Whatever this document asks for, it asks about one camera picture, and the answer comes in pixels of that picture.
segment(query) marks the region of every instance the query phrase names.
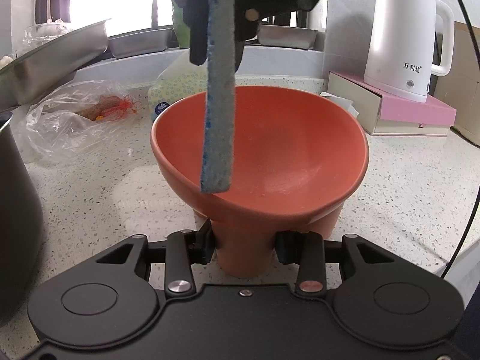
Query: power cord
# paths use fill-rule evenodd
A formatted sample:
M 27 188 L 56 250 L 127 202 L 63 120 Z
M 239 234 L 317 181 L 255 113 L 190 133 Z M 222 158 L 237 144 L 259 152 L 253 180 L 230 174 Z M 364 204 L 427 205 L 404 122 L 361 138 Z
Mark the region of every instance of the power cord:
M 472 23 L 470 22 L 469 15 L 467 14 L 467 10 L 465 9 L 465 5 L 463 4 L 463 1 L 457 0 L 457 2 L 460 5 L 460 9 L 465 19 L 466 26 L 469 29 L 470 38 L 473 43 L 473 48 L 475 49 L 475 55 L 477 56 L 478 68 L 480 69 L 480 50 L 479 50 L 479 45 L 477 43 L 477 39 L 475 38 L 475 33 L 473 32 Z M 452 258 L 450 259 L 447 266 L 445 267 L 445 270 L 442 272 L 441 278 L 445 278 L 445 275 L 448 273 L 448 271 L 452 267 L 455 261 L 455 258 L 457 258 L 460 252 L 460 249 L 462 249 L 463 243 L 465 242 L 465 238 L 467 237 L 470 231 L 470 228 L 472 227 L 473 220 L 475 219 L 475 215 L 477 213 L 479 203 L 480 203 L 480 186 L 478 188 L 477 198 L 475 199 L 475 203 L 473 204 L 473 210 L 472 210 L 472 213 L 470 214 L 470 219 L 466 224 L 465 231 L 463 232 L 462 238 L 460 238 L 460 242 L 458 243 L 457 248 L 455 249 L 455 252 L 452 255 Z

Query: metal tray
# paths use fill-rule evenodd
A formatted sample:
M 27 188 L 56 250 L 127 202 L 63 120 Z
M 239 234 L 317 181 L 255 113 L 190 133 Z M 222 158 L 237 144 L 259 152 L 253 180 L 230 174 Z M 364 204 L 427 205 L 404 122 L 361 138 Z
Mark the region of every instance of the metal tray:
M 171 28 L 147 30 L 110 37 L 110 50 L 115 58 L 158 53 L 167 48 Z
M 263 46 L 290 47 L 308 50 L 314 46 L 317 30 L 310 28 L 273 26 L 258 27 L 258 42 Z
M 48 89 L 107 49 L 106 20 L 62 35 L 0 70 L 0 112 L 41 100 Z

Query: kettle handle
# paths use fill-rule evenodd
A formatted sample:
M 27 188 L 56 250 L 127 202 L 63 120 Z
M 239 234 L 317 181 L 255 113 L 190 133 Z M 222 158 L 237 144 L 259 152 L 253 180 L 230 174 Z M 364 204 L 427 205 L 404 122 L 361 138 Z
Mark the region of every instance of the kettle handle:
M 431 73 L 435 76 L 445 76 L 452 67 L 455 19 L 452 9 L 447 4 L 440 0 L 435 0 L 435 2 L 437 4 L 437 14 L 443 20 L 443 41 L 440 64 L 432 64 Z

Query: cardboard box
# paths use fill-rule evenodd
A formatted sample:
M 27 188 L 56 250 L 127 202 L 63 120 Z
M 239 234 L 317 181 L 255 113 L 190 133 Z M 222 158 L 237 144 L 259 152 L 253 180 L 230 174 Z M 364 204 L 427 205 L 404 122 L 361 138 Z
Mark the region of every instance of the cardboard box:
M 473 30 L 480 43 L 480 28 Z M 457 109 L 454 128 L 480 145 L 480 70 L 464 23 L 455 22 L 452 68 L 438 78 L 435 97 Z
M 330 72 L 327 92 L 352 100 L 357 120 L 371 135 L 445 136 L 455 120 L 455 109 L 432 96 L 425 103 L 414 102 L 351 74 Z

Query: gray pot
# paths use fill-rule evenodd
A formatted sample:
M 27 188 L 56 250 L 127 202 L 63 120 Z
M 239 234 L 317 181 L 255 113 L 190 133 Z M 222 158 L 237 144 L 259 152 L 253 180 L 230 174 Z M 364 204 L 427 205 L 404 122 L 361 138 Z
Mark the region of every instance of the gray pot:
M 23 300 L 43 240 L 40 198 L 0 114 L 0 325 Z

